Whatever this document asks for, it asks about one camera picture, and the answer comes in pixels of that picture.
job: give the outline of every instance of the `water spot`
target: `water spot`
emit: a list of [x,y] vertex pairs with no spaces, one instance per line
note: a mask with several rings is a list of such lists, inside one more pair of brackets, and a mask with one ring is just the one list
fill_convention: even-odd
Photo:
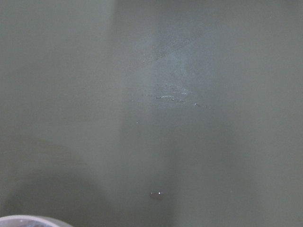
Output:
[[162,98],[172,98],[173,96],[162,96]]
[[162,192],[151,192],[150,198],[154,200],[163,200],[163,193]]

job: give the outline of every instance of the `wet surface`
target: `wet surface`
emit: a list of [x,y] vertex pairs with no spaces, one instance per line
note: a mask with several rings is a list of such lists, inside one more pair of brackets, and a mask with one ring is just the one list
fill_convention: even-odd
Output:
[[33,0],[0,11],[1,216],[301,225],[302,2]]

